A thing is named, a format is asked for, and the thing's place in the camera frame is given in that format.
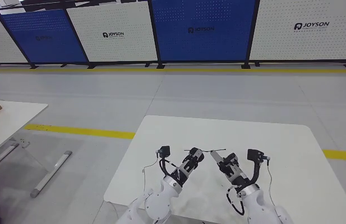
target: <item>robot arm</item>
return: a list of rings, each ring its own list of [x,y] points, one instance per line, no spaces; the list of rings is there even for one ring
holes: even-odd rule
[[[225,174],[232,184],[237,197],[241,198],[242,212],[236,209],[229,198],[228,193],[231,188],[227,193],[229,203],[240,215],[244,215],[243,206],[247,208],[249,224],[293,224],[292,219],[283,207],[265,203],[264,192],[256,184],[256,180],[259,178],[260,165],[264,160],[267,160],[267,164],[269,164],[269,157],[264,156],[264,153],[258,150],[248,150],[247,159],[254,162],[254,173],[250,180],[240,169],[238,157],[235,153],[231,153],[226,158],[219,156],[216,151],[212,151],[210,154],[218,164],[220,171]]]
[[[153,224],[164,224],[172,211],[170,209],[170,199],[178,197],[182,191],[183,184],[187,181],[191,172],[197,168],[199,162],[204,159],[202,151],[198,148],[192,148],[189,155],[186,156],[180,167],[169,174],[165,168],[167,158],[170,155],[169,146],[163,146],[158,150],[161,158],[159,161],[160,168],[165,177],[161,180],[160,192],[154,193],[152,189],[144,192],[142,196],[134,200],[125,211],[124,215],[117,221],[117,224],[145,224],[138,215],[137,210],[144,202],[145,211],[148,216],[153,219]]]

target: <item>white table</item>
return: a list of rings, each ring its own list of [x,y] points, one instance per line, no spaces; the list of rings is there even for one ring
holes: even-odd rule
[[[36,116],[38,116],[44,109],[48,107],[48,105],[12,101],[0,101],[0,105],[2,107],[2,110],[0,110],[0,147],[10,141],[8,148],[6,148],[0,154],[1,161],[18,146],[26,149],[26,147],[29,145],[28,142],[23,139],[16,141],[14,138],[12,138],[12,136]],[[35,198],[72,152],[66,151],[55,165],[51,165],[38,155],[35,155],[29,151],[27,152],[31,154],[38,163],[43,165],[48,172],[42,181],[31,192],[31,197]]]
[[[238,122],[167,116],[146,116],[132,140],[104,200],[128,205],[142,192],[142,168],[155,161],[155,151],[169,145],[168,158],[179,165],[192,147],[219,151],[222,156],[235,152],[242,170],[251,178],[253,162],[247,149],[271,157],[273,176],[271,195],[296,224],[346,223],[346,194],[326,160],[311,130],[304,125]],[[160,189],[163,173],[159,165],[146,169],[146,188]],[[262,164],[258,185],[270,203],[270,177]],[[219,171],[210,154],[193,171],[179,198],[172,199],[172,213],[216,223],[247,223],[247,216],[235,213],[227,202],[230,183]]]

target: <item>yellow floor line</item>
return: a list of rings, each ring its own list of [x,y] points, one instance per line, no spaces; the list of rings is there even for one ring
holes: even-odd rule
[[[58,132],[67,134],[83,134],[86,136],[100,136],[109,138],[125,138],[133,139],[135,133],[133,132],[118,132],[115,130],[98,130],[87,128],[73,128],[73,127],[61,127],[41,124],[28,124],[25,126],[26,130],[42,130],[45,132]]]
[[[250,72],[250,73],[346,73],[346,69],[240,69],[240,68],[0,68],[0,72]]]
[[[346,160],[346,151],[323,150],[326,158],[334,158],[336,160]]]
[[[58,132],[67,134],[82,134],[86,136],[100,136],[109,138],[124,138],[133,139],[135,133],[133,132],[118,132],[116,130],[99,130],[99,129],[88,129],[88,128],[73,128],[73,127],[62,127],[52,125],[41,125],[41,124],[28,124],[25,126],[26,130],[41,130],[45,132]],[[322,150],[326,158],[333,158],[336,160],[346,160],[346,151],[338,150]]]

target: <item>table leg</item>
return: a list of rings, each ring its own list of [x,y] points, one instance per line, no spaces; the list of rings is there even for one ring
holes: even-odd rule
[[[58,162],[54,165],[52,171],[49,171],[45,177],[39,182],[39,184],[32,190],[31,197],[36,198],[40,191],[44,188],[44,186],[48,183],[48,181],[52,178],[52,176],[58,171],[58,169],[62,166],[62,164],[66,161],[68,156],[72,154],[72,151],[66,151],[63,156],[58,160]]]
[[[13,142],[8,148],[6,148],[1,154],[0,154],[0,161],[5,158],[12,150],[14,150],[19,144],[16,142]]]

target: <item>gray floor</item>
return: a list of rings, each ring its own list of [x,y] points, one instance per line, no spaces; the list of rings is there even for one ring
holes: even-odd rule
[[[135,132],[145,115],[303,124],[321,148],[346,150],[346,73],[40,73],[42,68],[32,74],[0,74],[0,99],[49,104],[33,123],[128,132]],[[17,137],[30,141],[29,150],[51,162],[65,150],[73,156],[31,199],[29,193],[45,171],[23,150],[8,155],[0,163],[4,223],[114,223],[116,213],[103,203],[103,195],[129,140],[28,130]],[[329,162],[346,191],[346,161]],[[124,207],[116,209],[121,214]],[[199,223],[169,220],[178,222]]]

